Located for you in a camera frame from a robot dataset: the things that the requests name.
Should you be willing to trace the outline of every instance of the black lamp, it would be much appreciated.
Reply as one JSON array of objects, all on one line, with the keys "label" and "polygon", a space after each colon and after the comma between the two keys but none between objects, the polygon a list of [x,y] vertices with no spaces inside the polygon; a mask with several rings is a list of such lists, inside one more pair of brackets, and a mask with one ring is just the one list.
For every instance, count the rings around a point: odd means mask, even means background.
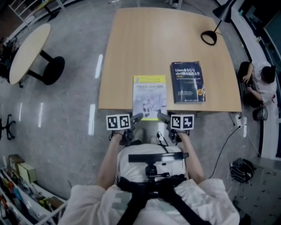
[{"label": "black lamp", "polygon": [[[220,23],[222,21],[226,22],[226,23],[230,23],[231,22],[231,7],[233,6],[234,2],[236,0],[228,0],[224,5],[216,8],[213,10],[213,14],[220,19],[220,22],[218,24],[218,26],[216,26],[216,29],[219,27]],[[216,29],[214,31],[212,30],[207,30],[204,31],[201,34],[201,39],[209,45],[215,45],[216,44]],[[214,43],[209,43],[206,40],[204,40],[203,36],[207,35],[209,37],[212,38],[212,40],[214,41]]]}]

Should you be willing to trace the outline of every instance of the white t-shirt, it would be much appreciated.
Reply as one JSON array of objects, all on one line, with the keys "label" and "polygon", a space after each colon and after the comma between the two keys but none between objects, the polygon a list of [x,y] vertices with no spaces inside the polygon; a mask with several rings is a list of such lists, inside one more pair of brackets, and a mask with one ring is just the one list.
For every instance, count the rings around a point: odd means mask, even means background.
[{"label": "white t-shirt", "polygon": [[[179,152],[176,146],[167,147],[169,152]],[[118,155],[118,175],[130,181],[142,182],[145,163],[128,163],[129,154],[165,153],[158,145],[137,145],[124,148]],[[183,160],[156,163],[159,174],[185,174]],[[231,203],[220,179],[205,180],[197,185],[192,179],[175,188],[183,201],[203,220],[216,225],[238,225],[239,214]],[[100,186],[76,185],[71,190],[65,213],[59,225],[116,225],[127,209],[132,194],[121,191],[116,185],[108,190]],[[139,212],[134,225],[188,225],[183,216],[169,203],[161,199],[150,199]]]},{"label": "white t-shirt", "polygon": [[261,72],[265,66],[271,66],[267,61],[252,62],[254,66],[254,73],[252,76],[253,89],[259,92],[262,96],[263,102],[268,102],[275,94],[277,89],[276,79],[272,83],[265,83],[262,81]]}]

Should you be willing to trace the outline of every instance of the floor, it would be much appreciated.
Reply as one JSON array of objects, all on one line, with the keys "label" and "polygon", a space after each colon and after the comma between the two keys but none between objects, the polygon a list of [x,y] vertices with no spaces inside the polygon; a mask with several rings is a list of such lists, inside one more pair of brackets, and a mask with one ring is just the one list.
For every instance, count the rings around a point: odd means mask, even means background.
[{"label": "floor", "polygon": [[[212,14],[217,7],[213,0],[189,0],[188,3],[218,22]],[[141,0],[141,5],[169,7],[164,0]],[[44,47],[52,57],[64,57],[66,64],[61,78],[46,86],[27,76],[23,89],[0,81],[3,123],[9,113],[17,122],[13,128],[16,139],[8,141],[3,137],[1,154],[19,154],[36,169],[39,185],[64,198],[70,195],[69,182],[90,185],[96,181],[110,134],[106,131],[105,116],[119,113],[97,108],[101,77],[95,78],[96,65],[99,55],[105,55],[116,9],[134,6],[135,0],[121,0],[116,4],[82,0],[66,7],[66,12],[60,12],[50,21],[51,33]],[[201,13],[185,3],[182,10]],[[24,30],[18,36],[19,41],[46,21],[44,18]],[[248,60],[240,39],[231,24],[221,23],[220,31],[238,69],[241,62]],[[46,64],[38,57],[32,70],[42,73]],[[229,138],[213,176],[223,179],[231,199],[238,184],[228,176],[229,163],[238,157],[256,156],[259,147],[259,123],[252,119],[252,109],[243,106],[242,115],[244,126]],[[237,123],[235,114],[231,116]],[[139,123],[138,127],[145,127],[148,135],[155,135],[158,130],[167,135],[163,124],[158,122]],[[226,112],[198,115],[195,119],[190,137],[206,177],[213,172],[223,144],[236,127]]]}]

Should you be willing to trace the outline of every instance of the book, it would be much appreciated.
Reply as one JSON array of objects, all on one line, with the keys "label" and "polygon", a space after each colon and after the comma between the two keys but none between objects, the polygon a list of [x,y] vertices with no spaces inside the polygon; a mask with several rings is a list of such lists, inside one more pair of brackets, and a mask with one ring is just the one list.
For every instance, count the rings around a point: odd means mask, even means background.
[{"label": "book", "polygon": [[175,103],[203,103],[206,101],[199,61],[173,62],[171,73]]},{"label": "book", "polygon": [[167,114],[166,77],[133,77],[133,116],[142,113],[142,120],[159,120],[158,113]]}]

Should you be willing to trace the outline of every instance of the lamp shade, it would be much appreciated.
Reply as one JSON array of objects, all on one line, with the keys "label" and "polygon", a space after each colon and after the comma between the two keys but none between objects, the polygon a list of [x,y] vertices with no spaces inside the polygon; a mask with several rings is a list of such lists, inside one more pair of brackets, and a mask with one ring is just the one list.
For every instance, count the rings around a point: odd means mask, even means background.
[{"label": "lamp shade", "polygon": [[220,20],[230,23],[231,22],[231,7],[236,0],[228,0],[224,5],[213,10],[213,14]]}]

